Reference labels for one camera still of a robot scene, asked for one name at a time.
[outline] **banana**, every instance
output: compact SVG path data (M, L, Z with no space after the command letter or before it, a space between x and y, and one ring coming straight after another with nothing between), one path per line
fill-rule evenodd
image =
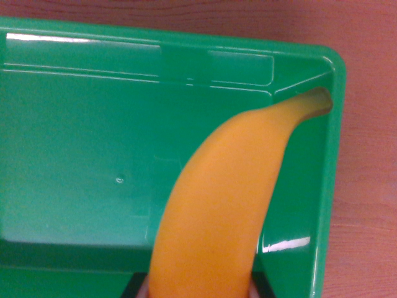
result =
M198 148L154 245L150 298L247 298L261 228L295 127L332 109L325 88L247 111Z

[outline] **wood grain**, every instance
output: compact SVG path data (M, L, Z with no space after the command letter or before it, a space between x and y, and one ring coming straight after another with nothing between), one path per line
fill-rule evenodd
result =
M0 14L338 51L348 81L323 297L397 297L397 2L0 0Z

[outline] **tray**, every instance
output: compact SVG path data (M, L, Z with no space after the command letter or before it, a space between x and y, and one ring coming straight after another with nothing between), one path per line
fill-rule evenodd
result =
M0 18L1 297L120 297L178 174L231 116L316 86L254 271L278 298L320 297L346 70L333 50L265 40Z

